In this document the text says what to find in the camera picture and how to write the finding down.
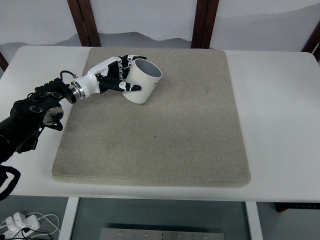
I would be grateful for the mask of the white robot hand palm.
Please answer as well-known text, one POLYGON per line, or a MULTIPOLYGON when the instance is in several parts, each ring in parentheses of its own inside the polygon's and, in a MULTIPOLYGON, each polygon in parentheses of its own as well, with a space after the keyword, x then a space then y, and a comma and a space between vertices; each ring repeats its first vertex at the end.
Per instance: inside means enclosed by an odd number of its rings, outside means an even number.
POLYGON ((89 69, 86 75, 76 78, 74 80, 74 96, 76 98, 88 98, 92 94, 99 94, 101 91, 96 75, 103 74, 106 76, 111 68, 111 64, 115 64, 117 70, 118 58, 115 56, 110 57, 89 69))

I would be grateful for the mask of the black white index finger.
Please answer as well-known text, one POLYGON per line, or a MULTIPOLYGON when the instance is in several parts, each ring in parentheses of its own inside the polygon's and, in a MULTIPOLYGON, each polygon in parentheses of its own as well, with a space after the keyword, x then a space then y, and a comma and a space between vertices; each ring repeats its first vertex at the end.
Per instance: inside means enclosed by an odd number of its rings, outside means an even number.
POLYGON ((115 79, 125 80, 128 77, 130 72, 130 67, 126 67, 124 69, 116 68, 109 68, 107 76, 115 79))

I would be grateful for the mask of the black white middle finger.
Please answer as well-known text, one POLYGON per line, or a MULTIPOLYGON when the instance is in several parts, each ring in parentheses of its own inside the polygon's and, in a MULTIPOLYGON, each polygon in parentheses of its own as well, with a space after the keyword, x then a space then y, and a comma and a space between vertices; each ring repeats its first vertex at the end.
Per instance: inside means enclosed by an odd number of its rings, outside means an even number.
POLYGON ((108 68, 116 68, 116 67, 118 67, 119 69, 125 69, 127 67, 130 67, 130 70, 131 70, 132 64, 131 65, 118 65, 118 61, 115 61, 115 62, 109 64, 108 68))

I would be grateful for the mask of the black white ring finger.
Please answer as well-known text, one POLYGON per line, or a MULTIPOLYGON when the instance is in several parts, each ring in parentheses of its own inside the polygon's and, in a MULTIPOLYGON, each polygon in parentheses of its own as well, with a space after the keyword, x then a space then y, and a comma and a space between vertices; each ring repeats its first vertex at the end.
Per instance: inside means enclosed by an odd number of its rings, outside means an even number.
POLYGON ((132 62, 139 58, 139 55, 123 55, 116 57, 119 66, 131 66, 132 62))

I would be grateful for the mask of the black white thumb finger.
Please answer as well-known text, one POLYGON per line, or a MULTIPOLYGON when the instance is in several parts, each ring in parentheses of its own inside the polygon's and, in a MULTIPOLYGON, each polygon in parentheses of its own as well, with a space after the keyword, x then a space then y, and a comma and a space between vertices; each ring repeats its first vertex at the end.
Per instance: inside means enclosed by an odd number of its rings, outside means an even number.
POLYGON ((98 85, 100 93, 104 93, 108 90, 113 90, 116 92, 138 92, 142 90, 140 85, 128 83, 109 76, 99 76, 98 85))

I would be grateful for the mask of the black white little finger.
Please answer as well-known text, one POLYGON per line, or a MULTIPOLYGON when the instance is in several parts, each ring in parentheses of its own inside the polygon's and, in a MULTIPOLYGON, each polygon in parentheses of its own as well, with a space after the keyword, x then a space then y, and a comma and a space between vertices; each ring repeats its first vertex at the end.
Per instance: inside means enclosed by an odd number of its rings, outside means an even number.
POLYGON ((127 60, 130 61, 135 61, 137 59, 141 59, 141 60, 146 60, 147 58, 145 56, 140 56, 140 55, 133 55, 133 54, 129 54, 127 55, 127 60))

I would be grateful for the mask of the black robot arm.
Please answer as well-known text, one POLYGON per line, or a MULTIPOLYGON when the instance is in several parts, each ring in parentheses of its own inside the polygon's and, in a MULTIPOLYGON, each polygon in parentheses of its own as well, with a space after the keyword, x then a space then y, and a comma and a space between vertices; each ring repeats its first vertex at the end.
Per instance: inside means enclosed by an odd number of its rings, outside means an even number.
POLYGON ((57 131, 63 129, 60 120, 60 101, 71 104, 86 99, 92 94, 108 90, 117 92, 141 91, 141 86, 126 82, 135 60, 144 56, 113 56, 88 70, 82 77, 74 77, 70 84, 60 76, 42 86, 36 87, 27 98, 13 104, 8 118, 0 123, 0 161, 7 161, 13 153, 22 153, 36 148, 39 135, 44 127, 57 131))

